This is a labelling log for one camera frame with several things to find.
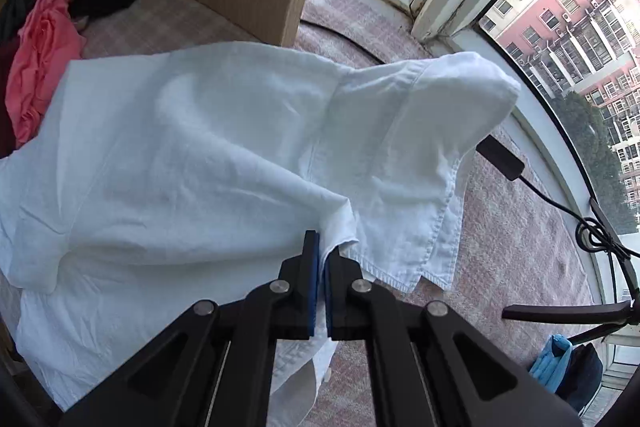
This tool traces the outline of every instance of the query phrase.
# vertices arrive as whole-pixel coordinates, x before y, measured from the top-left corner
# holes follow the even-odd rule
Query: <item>pink cloth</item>
[[[18,31],[20,47],[4,97],[17,148],[37,134],[67,63],[80,58],[85,39],[71,22],[68,4],[69,0],[37,0]]]

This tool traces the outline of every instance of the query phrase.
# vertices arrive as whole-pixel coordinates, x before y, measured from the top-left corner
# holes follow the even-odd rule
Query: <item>silver bolt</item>
[[[289,291],[289,283],[284,279],[276,279],[271,281],[269,288],[274,293],[286,293]]]
[[[210,315],[214,308],[213,302],[207,300],[198,301],[193,305],[193,311],[196,315]]]
[[[351,283],[351,287],[358,293],[368,293],[371,291],[371,283],[366,279],[356,279]]]
[[[449,313],[449,307],[442,301],[431,301],[427,304],[427,311],[434,317],[444,317]]]

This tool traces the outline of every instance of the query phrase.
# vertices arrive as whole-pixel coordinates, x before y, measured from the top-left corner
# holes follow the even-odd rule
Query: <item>dark red cloth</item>
[[[15,150],[14,128],[9,118],[9,113],[4,105],[6,94],[6,81],[9,78],[9,70],[14,61],[15,52],[20,46],[20,37],[15,36],[10,41],[0,44],[0,158],[9,156]]]

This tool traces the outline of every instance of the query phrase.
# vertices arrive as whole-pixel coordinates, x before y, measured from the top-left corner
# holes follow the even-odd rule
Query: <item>tree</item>
[[[626,190],[620,181],[620,161],[609,148],[607,127],[599,110],[575,92],[555,98],[551,107],[574,142],[598,203],[617,233],[635,233],[634,214],[625,203]]]

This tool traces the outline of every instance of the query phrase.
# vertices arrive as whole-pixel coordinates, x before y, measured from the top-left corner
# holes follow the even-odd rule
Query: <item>black stand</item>
[[[282,263],[277,280],[243,301],[195,303],[67,411],[60,426],[265,425],[276,340],[314,333],[317,270],[318,234],[307,232],[303,253]],[[444,302],[400,302],[364,280],[358,263],[337,249],[326,261],[324,286],[329,336],[366,342],[377,425],[581,425],[571,407]]]
[[[616,241],[620,238],[616,235],[607,217],[603,214],[597,202],[591,200],[591,208],[598,220],[606,227]],[[609,257],[611,272],[613,262]],[[638,289],[638,277],[630,259],[620,259],[620,268],[625,277],[626,285],[631,294],[631,301],[623,301],[616,304],[604,304],[596,306],[507,306],[502,310],[502,318],[514,321],[542,322],[549,324],[598,324],[599,326],[571,337],[572,344],[581,344],[611,333],[615,333],[626,325],[640,323],[640,289]]]

